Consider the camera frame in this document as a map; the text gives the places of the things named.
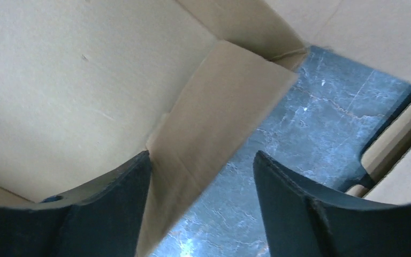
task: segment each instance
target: blue marbled surface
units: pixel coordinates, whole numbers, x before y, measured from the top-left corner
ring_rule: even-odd
[[[299,73],[152,257],[270,256],[253,180],[258,150],[332,188],[363,176],[361,152],[411,86],[316,47]]]

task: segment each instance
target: open cardboard box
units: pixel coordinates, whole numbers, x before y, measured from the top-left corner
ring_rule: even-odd
[[[0,2],[0,204],[41,201],[147,147],[146,255],[295,82],[307,49],[288,23],[411,82],[410,2],[316,2]]]

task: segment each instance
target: marble floor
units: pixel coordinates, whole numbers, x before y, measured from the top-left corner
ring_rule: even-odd
[[[316,47],[299,73],[152,257],[270,256],[253,180],[256,151],[344,191],[365,174],[364,149],[411,100],[411,85]]]

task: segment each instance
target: blue floor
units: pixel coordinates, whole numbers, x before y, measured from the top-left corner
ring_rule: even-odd
[[[411,99],[411,85],[316,47],[299,73],[152,257],[270,256],[253,180],[255,153],[345,190],[365,174],[362,151]]]

